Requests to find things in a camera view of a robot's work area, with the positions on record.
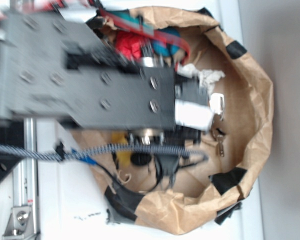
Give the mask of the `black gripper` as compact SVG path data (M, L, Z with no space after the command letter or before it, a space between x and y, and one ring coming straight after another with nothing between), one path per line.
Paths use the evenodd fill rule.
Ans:
M173 130L145 128L129 132L131 144L184 146L187 141L200 144L207 133L214 112L209 107L209 91L197 77L182 77L175 84L175 128Z

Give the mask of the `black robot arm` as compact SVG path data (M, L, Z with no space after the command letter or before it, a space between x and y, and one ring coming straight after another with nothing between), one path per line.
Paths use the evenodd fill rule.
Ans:
M213 123L207 95L172 67L130 62L84 23L55 12L0 17L0 133L26 118L54 118L66 128L206 132ZM29 151L0 142L0 153Z

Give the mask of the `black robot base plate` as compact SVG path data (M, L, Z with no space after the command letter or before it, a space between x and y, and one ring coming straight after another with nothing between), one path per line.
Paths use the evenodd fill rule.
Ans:
M23 121L11 121L7 125L0 125L0 144L23 148L24 134ZM0 184L20 161L20 158L0 153Z

